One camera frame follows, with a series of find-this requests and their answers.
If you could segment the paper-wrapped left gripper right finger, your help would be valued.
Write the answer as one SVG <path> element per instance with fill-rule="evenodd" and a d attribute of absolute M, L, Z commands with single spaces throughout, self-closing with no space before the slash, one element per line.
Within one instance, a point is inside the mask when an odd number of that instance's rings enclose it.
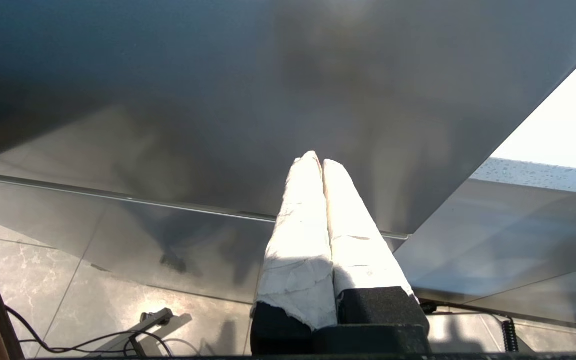
<path fill-rule="evenodd" d="M 323 187 L 338 323 L 429 329 L 418 297 L 342 164 L 324 160 Z"/>

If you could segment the paper-wrapped left gripper left finger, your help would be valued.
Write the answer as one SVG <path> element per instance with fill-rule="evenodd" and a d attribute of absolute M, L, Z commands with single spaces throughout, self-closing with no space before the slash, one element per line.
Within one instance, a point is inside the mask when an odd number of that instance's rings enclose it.
<path fill-rule="evenodd" d="M 338 324 L 323 170 L 314 151 L 289 169 L 251 319 L 255 356 L 310 354 L 314 334 Z"/>

